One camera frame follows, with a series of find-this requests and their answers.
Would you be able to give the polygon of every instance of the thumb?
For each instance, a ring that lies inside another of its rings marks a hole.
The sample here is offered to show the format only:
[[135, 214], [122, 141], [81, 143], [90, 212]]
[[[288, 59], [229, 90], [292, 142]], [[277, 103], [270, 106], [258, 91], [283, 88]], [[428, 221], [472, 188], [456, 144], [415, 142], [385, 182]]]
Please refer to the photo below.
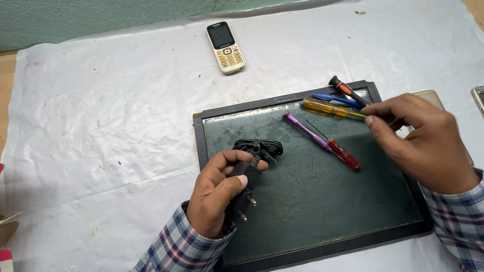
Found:
[[232, 198], [240, 194], [246, 186], [247, 177], [245, 175], [226, 178], [215, 187], [206, 201], [210, 203], [210, 207], [223, 212]]
[[398, 137], [393, 129], [380, 117], [370, 115], [365, 118], [364, 122], [370, 129], [371, 136], [388, 155], [402, 150], [405, 140]]

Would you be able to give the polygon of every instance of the phone keypad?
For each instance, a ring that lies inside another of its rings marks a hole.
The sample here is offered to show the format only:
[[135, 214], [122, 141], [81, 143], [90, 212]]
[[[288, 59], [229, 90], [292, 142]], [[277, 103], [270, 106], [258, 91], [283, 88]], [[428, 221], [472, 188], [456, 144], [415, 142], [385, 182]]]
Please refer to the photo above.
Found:
[[234, 66], [237, 63], [242, 63], [243, 59], [237, 46], [226, 47], [217, 51], [217, 56], [222, 68]]

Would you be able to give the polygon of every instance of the yellow screwdriver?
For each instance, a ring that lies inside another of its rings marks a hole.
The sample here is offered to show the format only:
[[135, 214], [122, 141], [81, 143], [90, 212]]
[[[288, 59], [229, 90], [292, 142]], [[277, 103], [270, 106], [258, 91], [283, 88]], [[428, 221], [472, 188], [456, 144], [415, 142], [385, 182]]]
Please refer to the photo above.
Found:
[[354, 116], [354, 117], [359, 117], [359, 118], [366, 118], [366, 115], [360, 114], [360, 113], [354, 113], [350, 112], [349, 109], [345, 107], [338, 107], [338, 106], [333, 106], [329, 103], [312, 99], [312, 98], [304, 98], [302, 105], [306, 108], [310, 108], [312, 110], [315, 110], [315, 112], [319, 114], [331, 114], [335, 115], [336, 117], [341, 116], [344, 117], [346, 115]]

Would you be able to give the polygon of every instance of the smartphone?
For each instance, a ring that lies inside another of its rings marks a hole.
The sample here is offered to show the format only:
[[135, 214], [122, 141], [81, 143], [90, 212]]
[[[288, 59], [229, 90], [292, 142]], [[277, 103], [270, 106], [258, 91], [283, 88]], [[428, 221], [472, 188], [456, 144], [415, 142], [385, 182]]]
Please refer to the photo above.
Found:
[[231, 74], [245, 67], [240, 48], [226, 22], [208, 26], [207, 34], [222, 73]]
[[472, 96], [474, 96], [477, 106], [484, 116], [484, 86], [475, 87], [470, 92], [472, 93]]
[[[442, 105], [442, 101], [440, 101], [439, 96], [437, 95], [437, 93], [434, 90], [420, 91], [420, 92], [415, 92], [413, 94], [424, 98], [425, 100], [427, 100], [428, 102], [430, 102], [430, 104], [436, 106], [437, 108], [439, 108], [441, 110], [445, 110], [444, 109], [444, 105]], [[410, 132], [412, 132], [414, 129], [415, 128], [413, 128], [412, 126], [409, 126], [408, 127], [408, 130]], [[467, 152], [467, 148], [466, 148], [466, 156], [467, 156], [467, 159], [469, 160], [470, 165], [471, 166], [474, 166], [474, 161], [470, 157], [469, 152]]]

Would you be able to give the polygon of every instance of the white cloth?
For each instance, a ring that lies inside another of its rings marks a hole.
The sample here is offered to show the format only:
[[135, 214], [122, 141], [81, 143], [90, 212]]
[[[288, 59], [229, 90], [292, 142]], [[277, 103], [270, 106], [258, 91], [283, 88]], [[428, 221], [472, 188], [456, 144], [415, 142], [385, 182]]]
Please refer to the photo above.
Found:
[[[127, 271], [199, 173], [192, 114], [374, 81], [383, 100], [435, 90], [477, 167], [484, 34], [458, 0], [289, 3], [21, 50], [2, 156], [4, 204], [23, 212], [15, 271]], [[355, 11], [366, 11], [357, 15]], [[225, 20], [246, 68], [221, 73], [205, 34]], [[286, 271], [457, 271], [434, 234]]]

